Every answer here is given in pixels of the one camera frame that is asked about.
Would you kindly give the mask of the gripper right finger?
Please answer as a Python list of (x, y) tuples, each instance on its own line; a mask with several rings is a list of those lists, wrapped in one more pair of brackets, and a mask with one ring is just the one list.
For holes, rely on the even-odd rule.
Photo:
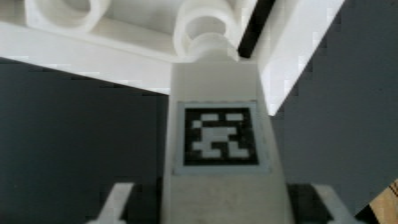
[(324, 184), (315, 184), (313, 187), (333, 216), (333, 220), (327, 222), (327, 224), (366, 224), (356, 219), (334, 188)]

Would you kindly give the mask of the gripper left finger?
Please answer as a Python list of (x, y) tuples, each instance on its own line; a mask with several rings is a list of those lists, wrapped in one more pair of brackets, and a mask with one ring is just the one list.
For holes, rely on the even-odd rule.
[(134, 182), (114, 184), (98, 217), (86, 224), (127, 224), (121, 217), (134, 186)]

